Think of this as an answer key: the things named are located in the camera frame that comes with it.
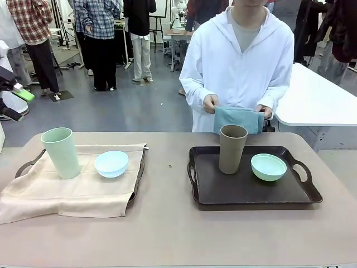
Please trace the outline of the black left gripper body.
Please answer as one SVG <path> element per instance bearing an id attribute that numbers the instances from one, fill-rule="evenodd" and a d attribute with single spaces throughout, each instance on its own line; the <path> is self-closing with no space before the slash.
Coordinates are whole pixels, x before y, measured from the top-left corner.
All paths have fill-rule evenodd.
<path id="1" fill-rule="evenodd" d="M 16 83 L 17 83 L 16 76 L 11 71 L 0 66 L 1 91 L 12 91 Z"/>

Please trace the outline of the person's right hand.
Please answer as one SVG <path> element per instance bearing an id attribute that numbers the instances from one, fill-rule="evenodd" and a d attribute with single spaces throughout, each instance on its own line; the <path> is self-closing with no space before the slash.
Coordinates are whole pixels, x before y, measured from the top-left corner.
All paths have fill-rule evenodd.
<path id="1" fill-rule="evenodd" d="M 204 98 L 203 108 L 206 113 L 215 114 L 215 107 L 219 105 L 219 99 L 216 94 L 209 94 Z"/>

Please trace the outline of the person's left hand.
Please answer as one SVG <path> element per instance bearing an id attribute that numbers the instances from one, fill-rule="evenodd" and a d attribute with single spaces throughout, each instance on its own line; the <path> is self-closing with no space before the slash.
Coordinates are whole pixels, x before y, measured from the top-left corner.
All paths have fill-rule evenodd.
<path id="1" fill-rule="evenodd" d="M 267 106 L 257 105 L 254 109 L 255 112 L 263 113 L 265 120 L 270 120 L 273 116 L 273 110 Z"/>

